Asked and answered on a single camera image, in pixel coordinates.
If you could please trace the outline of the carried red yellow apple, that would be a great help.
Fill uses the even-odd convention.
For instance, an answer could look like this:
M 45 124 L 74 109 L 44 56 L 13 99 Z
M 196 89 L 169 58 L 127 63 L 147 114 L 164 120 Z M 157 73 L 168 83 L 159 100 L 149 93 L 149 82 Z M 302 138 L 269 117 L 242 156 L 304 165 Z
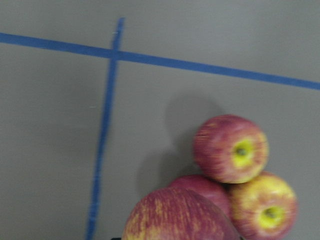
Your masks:
M 241 240 L 224 212 L 204 196 L 183 188 L 161 188 L 131 211 L 123 240 Z

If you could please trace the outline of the red yellow apple left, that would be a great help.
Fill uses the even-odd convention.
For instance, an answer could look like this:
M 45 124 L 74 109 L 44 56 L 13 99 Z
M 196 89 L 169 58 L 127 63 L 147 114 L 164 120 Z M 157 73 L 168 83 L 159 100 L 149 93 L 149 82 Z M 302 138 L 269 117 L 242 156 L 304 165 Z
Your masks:
M 253 121 L 224 114 L 196 131 L 193 159 L 202 173 L 217 182 L 241 184 L 260 174 L 269 160 L 269 142 Z

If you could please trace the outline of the red yellow apple back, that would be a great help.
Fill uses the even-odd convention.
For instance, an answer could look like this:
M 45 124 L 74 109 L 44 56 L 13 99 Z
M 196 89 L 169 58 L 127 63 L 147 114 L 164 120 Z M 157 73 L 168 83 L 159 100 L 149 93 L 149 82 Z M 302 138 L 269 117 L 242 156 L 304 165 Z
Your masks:
M 192 190 L 217 205 L 224 214 L 231 217 L 231 203 L 223 186 L 200 174 L 184 175 L 173 180 L 168 187 Z

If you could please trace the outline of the red yellow apple front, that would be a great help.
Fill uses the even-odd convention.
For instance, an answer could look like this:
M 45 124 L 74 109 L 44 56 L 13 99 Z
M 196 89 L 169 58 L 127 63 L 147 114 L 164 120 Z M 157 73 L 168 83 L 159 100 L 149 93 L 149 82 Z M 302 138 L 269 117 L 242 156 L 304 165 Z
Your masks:
M 296 193 L 271 172 L 230 185 L 228 195 L 231 221 L 246 240 L 282 240 L 295 224 Z

